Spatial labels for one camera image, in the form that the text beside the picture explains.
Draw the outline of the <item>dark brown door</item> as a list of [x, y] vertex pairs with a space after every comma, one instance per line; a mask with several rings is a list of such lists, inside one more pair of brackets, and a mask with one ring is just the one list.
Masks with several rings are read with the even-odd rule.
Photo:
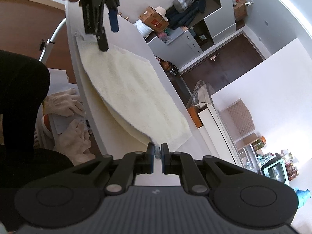
[[240, 34], [184, 73], [182, 78], [190, 90], [202, 80], [217, 92], [262, 62], [254, 46]]

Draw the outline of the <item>cardboard box red print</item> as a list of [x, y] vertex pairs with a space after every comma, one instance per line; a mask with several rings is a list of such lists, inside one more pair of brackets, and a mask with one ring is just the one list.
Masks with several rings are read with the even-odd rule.
[[160, 33], [169, 26], [167, 11], [163, 7], [147, 7], [139, 19], [156, 33]]

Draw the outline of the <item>teal toaster oven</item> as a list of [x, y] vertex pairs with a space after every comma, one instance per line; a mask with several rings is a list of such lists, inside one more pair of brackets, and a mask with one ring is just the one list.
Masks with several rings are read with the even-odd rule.
[[285, 161], [279, 153], [261, 167], [262, 174], [268, 178], [289, 185]]

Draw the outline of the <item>dark hanging jacket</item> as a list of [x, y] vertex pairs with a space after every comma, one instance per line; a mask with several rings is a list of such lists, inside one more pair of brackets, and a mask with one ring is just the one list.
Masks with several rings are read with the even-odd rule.
[[179, 27], [187, 27], [198, 13], [204, 13], [206, 0], [196, 0], [188, 9], [179, 13], [173, 6], [166, 12], [168, 28], [175, 30]]

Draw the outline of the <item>beige quilted chair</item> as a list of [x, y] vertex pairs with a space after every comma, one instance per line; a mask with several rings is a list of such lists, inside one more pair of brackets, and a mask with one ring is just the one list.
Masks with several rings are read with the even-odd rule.
[[252, 116], [241, 99], [219, 112], [220, 117], [234, 140], [254, 132]]

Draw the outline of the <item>white knit glove lower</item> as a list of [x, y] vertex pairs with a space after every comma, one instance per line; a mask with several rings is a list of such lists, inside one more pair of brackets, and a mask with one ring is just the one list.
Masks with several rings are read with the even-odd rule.
[[85, 125], [74, 119], [68, 128], [58, 136], [54, 150], [65, 155], [74, 166], [94, 160], [96, 156], [90, 152], [91, 141]]

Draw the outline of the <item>grey white cabinet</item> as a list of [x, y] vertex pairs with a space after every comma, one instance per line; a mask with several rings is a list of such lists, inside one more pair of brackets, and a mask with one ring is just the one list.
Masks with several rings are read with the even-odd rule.
[[187, 27], [169, 31], [169, 41], [155, 34], [147, 43], [153, 54], [182, 69], [209, 48], [236, 31], [233, 0], [202, 0], [204, 12], [199, 12]]

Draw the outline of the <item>grey hanging bag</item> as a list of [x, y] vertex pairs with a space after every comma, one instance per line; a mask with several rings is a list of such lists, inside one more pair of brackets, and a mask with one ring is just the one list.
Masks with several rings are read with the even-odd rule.
[[183, 13], [194, 3], [194, 1], [195, 0], [174, 0], [173, 5], [179, 13]]

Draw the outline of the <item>cream white towel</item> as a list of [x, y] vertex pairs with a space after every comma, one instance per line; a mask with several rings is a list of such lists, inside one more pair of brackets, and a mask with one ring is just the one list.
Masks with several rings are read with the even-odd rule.
[[167, 143], [179, 151], [191, 139], [188, 121], [149, 60], [115, 45], [102, 52], [95, 40], [75, 37], [83, 72], [113, 121], [104, 136], [109, 150]]

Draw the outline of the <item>white dining table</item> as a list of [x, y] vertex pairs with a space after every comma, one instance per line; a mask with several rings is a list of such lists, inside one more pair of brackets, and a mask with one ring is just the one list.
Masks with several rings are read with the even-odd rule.
[[259, 139], [255, 130], [234, 140], [220, 117], [220, 111], [214, 105], [212, 92], [210, 85], [199, 80], [187, 103], [188, 112], [209, 150], [215, 157], [260, 174], [261, 163], [252, 148], [252, 144]]

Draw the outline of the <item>white plastic bucket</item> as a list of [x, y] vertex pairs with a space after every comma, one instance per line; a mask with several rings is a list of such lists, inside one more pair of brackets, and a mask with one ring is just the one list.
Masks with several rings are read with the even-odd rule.
[[146, 39], [152, 32], [154, 32], [152, 28], [148, 27], [140, 19], [137, 20], [133, 25], [137, 28], [144, 39]]

